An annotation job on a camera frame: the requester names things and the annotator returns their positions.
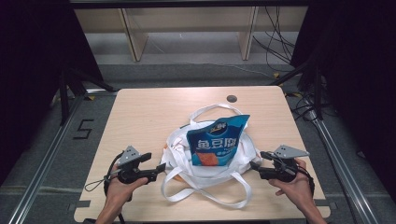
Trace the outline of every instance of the white plastic bag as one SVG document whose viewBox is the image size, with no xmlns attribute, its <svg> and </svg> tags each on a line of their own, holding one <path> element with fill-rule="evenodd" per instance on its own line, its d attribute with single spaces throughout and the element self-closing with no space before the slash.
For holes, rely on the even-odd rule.
<svg viewBox="0 0 396 224">
<path fill-rule="evenodd" d="M 165 170 L 167 171 L 167 175 L 163 180 L 161 191 L 163 196 L 170 202 L 181 201 L 194 192 L 199 192 L 217 203 L 232 208 L 242 208 L 251 200 L 251 187 L 241 174 L 250 169 L 250 161 L 260 163 L 262 162 L 262 158 L 260 157 L 260 151 L 254 147 L 253 142 L 245 132 L 241 133 L 238 149 L 228 166 L 194 166 L 191 164 L 191 153 L 186 139 L 186 133 L 189 130 L 201 129 L 212 124 L 214 120 L 195 122 L 194 119 L 215 107 L 231 109 L 238 115 L 242 114 L 238 109 L 226 104 L 206 106 L 190 115 L 190 125 L 173 131 L 167 139 L 167 148 L 163 150 L 163 157 L 161 159 L 161 163 L 166 163 Z M 166 185 L 177 175 L 191 187 L 183 189 L 175 195 L 168 196 L 165 194 Z M 233 178 L 243 185 L 247 196 L 245 200 L 239 203 L 224 203 L 204 190 L 205 188 L 218 185 Z"/>
</svg>

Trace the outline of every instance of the human hand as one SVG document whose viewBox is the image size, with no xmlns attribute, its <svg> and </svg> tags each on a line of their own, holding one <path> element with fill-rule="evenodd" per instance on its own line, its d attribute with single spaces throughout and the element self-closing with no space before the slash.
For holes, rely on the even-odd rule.
<svg viewBox="0 0 396 224">
<path fill-rule="evenodd" d="M 112 171 L 116 170 L 117 165 L 114 165 Z M 107 190 L 105 206 L 99 214 L 96 223 L 112 223 L 121 213 L 123 205 L 133 195 L 134 191 L 148 181 L 146 177 L 143 177 L 137 179 L 134 183 L 123 184 L 118 178 L 112 176 Z"/>
<path fill-rule="evenodd" d="M 295 161 L 298 167 L 304 170 L 306 169 L 305 161 L 299 159 L 295 159 Z M 306 175 L 297 172 L 297 176 L 289 183 L 282 182 L 278 179 L 270 179 L 268 183 L 274 187 L 280 188 L 280 190 L 276 192 L 276 196 L 286 194 L 291 202 L 305 215 L 309 223 L 326 223 L 315 206 L 309 186 L 309 179 Z"/>
</svg>

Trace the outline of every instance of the snack package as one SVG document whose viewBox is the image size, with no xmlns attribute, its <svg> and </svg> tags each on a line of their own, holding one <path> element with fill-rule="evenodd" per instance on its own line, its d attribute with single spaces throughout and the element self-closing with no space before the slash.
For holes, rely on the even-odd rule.
<svg viewBox="0 0 396 224">
<path fill-rule="evenodd" d="M 188 131 L 192 165 L 227 165 L 238 149 L 239 137 L 249 117 L 221 118 L 202 129 Z"/>
</svg>

